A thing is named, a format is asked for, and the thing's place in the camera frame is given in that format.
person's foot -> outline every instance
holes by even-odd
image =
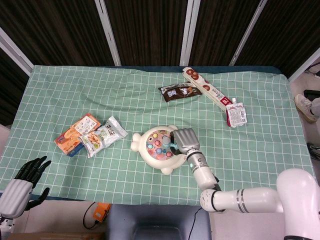
[[[301,112],[309,123],[315,123],[317,117],[311,113],[312,102],[301,94],[294,97],[296,109]]]

product label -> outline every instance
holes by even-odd
[[[232,102],[230,101],[230,99],[227,98],[226,96],[223,97],[223,98],[220,100],[220,102],[221,102],[223,105],[225,105],[225,106],[227,106],[228,104],[232,104]]]
[[[85,116],[74,128],[79,132],[81,135],[88,134],[97,123],[93,121],[90,117]]]
[[[168,91],[168,96],[169,96],[169,97],[172,97],[173,95],[177,95],[176,90]]]
[[[230,127],[235,128],[247,123],[246,109],[242,102],[227,105],[226,111]]]

brown snack wrapper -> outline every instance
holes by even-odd
[[[181,82],[169,86],[159,87],[158,89],[162,93],[166,102],[175,99],[184,99],[196,95],[202,95],[201,91],[191,82]]]

red label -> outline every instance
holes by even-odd
[[[220,100],[220,102],[221,102],[223,105],[225,105],[225,106],[227,106],[228,104],[232,104],[232,101],[230,101],[230,99],[227,98],[226,96],[224,96],[224,97]]]

orange device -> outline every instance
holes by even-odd
[[[98,202],[98,205],[96,206],[93,213],[93,218],[102,223],[106,218],[110,210],[110,207],[111,207],[110,203]]]

